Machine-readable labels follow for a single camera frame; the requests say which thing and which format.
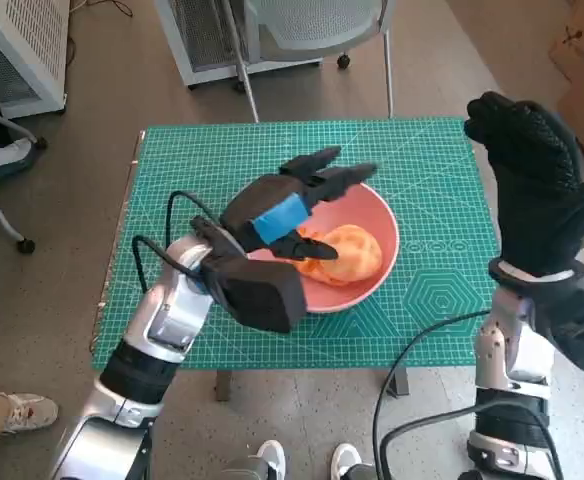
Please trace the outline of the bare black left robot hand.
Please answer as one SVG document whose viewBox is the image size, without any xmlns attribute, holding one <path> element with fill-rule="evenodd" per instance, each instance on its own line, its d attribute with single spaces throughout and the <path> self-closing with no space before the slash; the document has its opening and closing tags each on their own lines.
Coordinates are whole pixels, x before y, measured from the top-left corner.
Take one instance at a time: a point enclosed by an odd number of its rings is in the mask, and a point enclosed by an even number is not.
<svg viewBox="0 0 584 480">
<path fill-rule="evenodd" d="M 245 187 L 220 216 L 221 226 L 247 253 L 268 249 L 278 258 L 335 260 L 337 251 L 301 236 L 297 228 L 320 202 L 332 202 L 348 189 L 372 177 L 374 163 L 333 167 L 339 146 L 299 155 L 279 167 L 276 174 L 259 177 Z"/>
</svg>

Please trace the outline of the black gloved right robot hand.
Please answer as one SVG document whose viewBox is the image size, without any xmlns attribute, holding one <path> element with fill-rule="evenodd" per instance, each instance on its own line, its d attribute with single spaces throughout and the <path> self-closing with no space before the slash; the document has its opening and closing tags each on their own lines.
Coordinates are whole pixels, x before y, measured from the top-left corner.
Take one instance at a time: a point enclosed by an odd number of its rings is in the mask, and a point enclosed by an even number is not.
<svg viewBox="0 0 584 480">
<path fill-rule="evenodd" d="M 502 260 L 537 278 L 569 270 L 584 239 L 575 135 L 540 104 L 493 91 L 467 114 L 464 131 L 485 147 L 497 183 Z"/>
</svg>

